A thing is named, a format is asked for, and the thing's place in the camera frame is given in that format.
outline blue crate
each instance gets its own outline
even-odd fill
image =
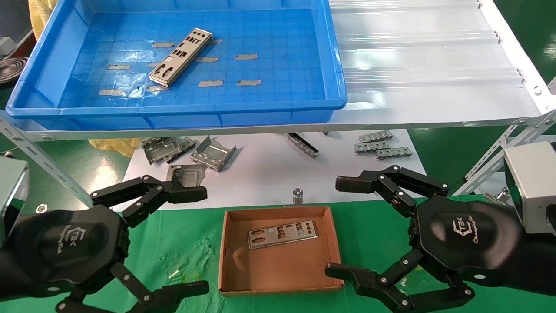
[[[219,61],[147,92],[147,65],[172,49],[152,43],[179,43],[194,27],[222,39],[201,54]],[[328,0],[60,0],[6,111],[51,130],[184,129],[325,123],[347,98]]]

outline cardboard box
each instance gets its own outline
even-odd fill
[[[312,219],[318,238],[249,249],[247,232]],[[226,211],[218,288],[224,296],[337,291],[344,281],[324,274],[341,263],[329,207],[287,207]]]

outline yellow bag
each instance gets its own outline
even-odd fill
[[[29,0],[31,25],[33,26],[33,33],[37,40],[41,36],[46,22],[48,22],[56,3],[58,3],[58,0]],[[124,157],[128,158],[133,155],[133,151],[135,151],[139,142],[140,138],[89,140],[89,143],[97,149],[104,151],[117,151]]]

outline robotic hand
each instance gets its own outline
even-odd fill
[[[428,199],[420,204],[405,188]],[[505,286],[556,296],[556,236],[527,233],[516,209],[446,198],[448,186],[397,165],[359,177],[338,177],[336,190],[379,193],[410,218],[411,251],[383,273],[328,263],[329,277],[351,281],[355,293],[376,298],[392,312],[431,312],[463,306],[477,285]],[[406,295],[395,284],[420,265],[448,288]]]
[[[109,209],[139,197],[122,217]],[[151,292],[123,265],[130,245],[128,228],[138,226],[165,202],[206,199],[205,187],[184,188],[180,182],[160,182],[147,175],[93,192],[91,198],[94,206],[88,210],[57,210],[21,216],[15,222],[0,248],[0,301],[70,292],[56,312],[110,313],[82,302],[114,278],[138,300],[129,313],[175,312],[184,298],[208,293],[206,281]]]

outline coiled cable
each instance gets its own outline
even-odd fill
[[[24,56],[0,60],[0,84],[17,80],[28,60]]]

